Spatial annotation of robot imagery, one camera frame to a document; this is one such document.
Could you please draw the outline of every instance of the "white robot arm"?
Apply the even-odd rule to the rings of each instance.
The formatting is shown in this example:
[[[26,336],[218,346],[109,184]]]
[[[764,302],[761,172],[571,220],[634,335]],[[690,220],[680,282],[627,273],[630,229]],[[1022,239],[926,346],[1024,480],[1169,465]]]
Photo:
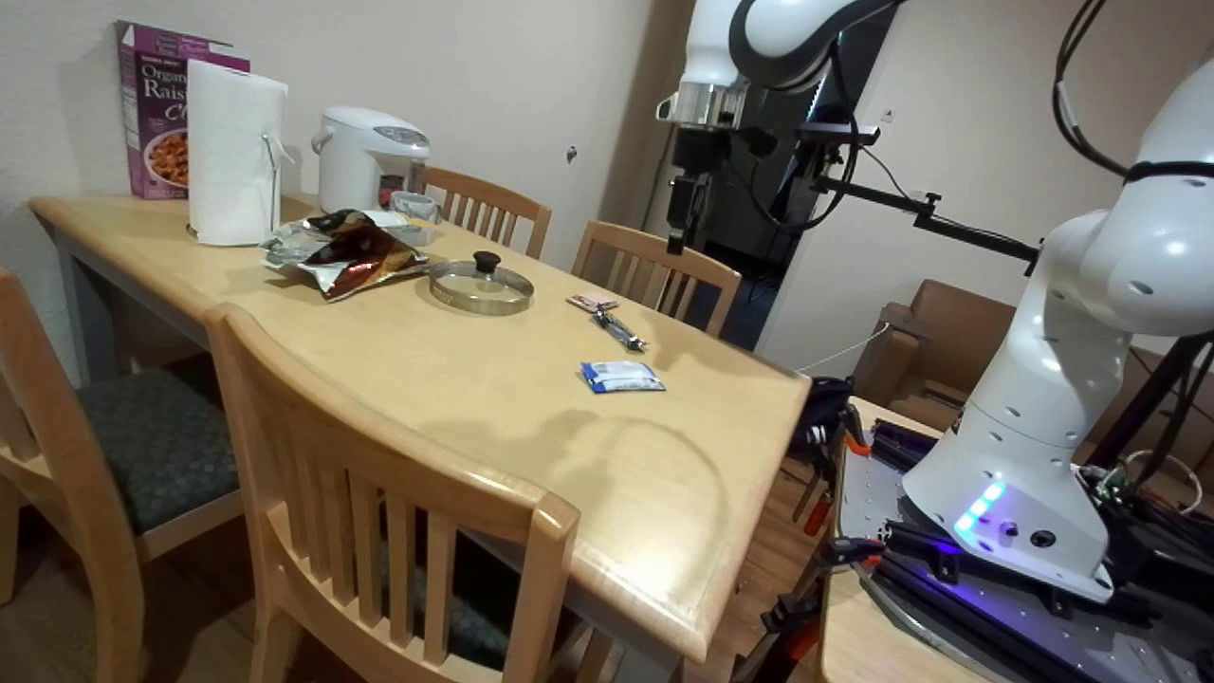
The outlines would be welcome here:
[[[835,35],[872,9],[697,0],[686,70],[659,119],[680,131],[738,129],[745,91],[754,87],[748,78],[812,82]],[[676,202],[680,182],[706,173],[686,159]],[[1155,119],[1115,206],[1043,239],[1016,317],[962,428],[905,476],[909,497],[968,554],[1103,604],[1115,593],[1103,569],[1110,526],[1075,473],[1075,451],[1122,383],[1132,335],[1214,331],[1211,261],[1214,62]]]

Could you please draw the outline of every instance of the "cereal box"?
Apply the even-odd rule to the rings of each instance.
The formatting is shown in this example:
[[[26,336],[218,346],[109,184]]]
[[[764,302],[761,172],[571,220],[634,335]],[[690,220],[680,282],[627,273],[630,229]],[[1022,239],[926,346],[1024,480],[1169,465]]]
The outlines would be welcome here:
[[[229,40],[117,22],[127,168],[136,198],[188,198],[188,62],[214,62],[238,70],[252,69]]]

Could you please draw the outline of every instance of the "white wall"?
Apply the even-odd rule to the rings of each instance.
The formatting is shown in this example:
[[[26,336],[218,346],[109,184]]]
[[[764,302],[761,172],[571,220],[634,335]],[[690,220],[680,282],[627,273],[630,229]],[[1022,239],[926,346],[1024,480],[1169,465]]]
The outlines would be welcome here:
[[[1065,217],[1101,207],[1115,182],[1065,146],[1050,120],[1050,63],[1078,0],[909,0],[869,78],[863,120],[912,192],[940,211],[1035,241]],[[1070,69],[1086,131],[1132,159],[1172,82],[1214,55],[1207,0],[1115,0]],[[888,298],[922,278],[998,298],[1022,296],[1022,261],[912,229],[912,217],[844,202],[805,236],[761,351],[848,377]]]
[[[634,220],[630,206],[644,206],[659,129],[640,110],[673,82],[676,10],[667,0],[4,0],[0,267],[26,282],[68,360],[63,273],[26,198],[127,192],[113,19],[229,38],[285,78],[285,140],[299,155],[290,189],[314,189],[307,140],[327,105],[379,105],[431,129],[434,162],[554,206],[548,256],[571,267],[587,217]]]

